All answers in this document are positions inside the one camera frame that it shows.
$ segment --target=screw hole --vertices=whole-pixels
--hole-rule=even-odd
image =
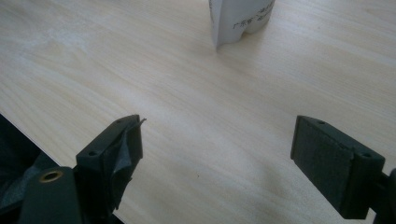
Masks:
[[[369,154],[369,153],[363,153],[363,154],[361,154],[363,157],[366,157],[366,158],[370,158],[371,157],[371,154]]]
[[[40,182],[41,183],[49,183],[54,180],[59,179],[64,173],[62,171],[51,171],[49,173],[46,173],[40,177]]]
[[[96,156],[98,153],[95,151],[90,151],[90,153],[88,153],[89,156]]]

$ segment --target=wooden table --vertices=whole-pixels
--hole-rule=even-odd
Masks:
[[[276,0],[215,50],[207,0],[0,0],[0,112],[59,164],[140,114],[127,223],[343,220],[290,159],[297,115],[396,167],[396,2]]]

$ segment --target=black rubber pad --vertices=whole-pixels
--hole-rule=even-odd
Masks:
[[[298,116],[291,158],[343,218],[366,218],[384,157],[330,124]]]

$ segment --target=light wood surface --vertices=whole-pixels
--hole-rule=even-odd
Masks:
[[[396,167],[396,2],[276,0],[215,50],[207,0],[0,0],[0,112],[61,165],[140,114],[127,223],[343,220],[290,159],[297,115]]]

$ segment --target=black cloth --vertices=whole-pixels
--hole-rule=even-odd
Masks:
[[[0,115],[0,208],[23,199],[30,178],[57,164]]]

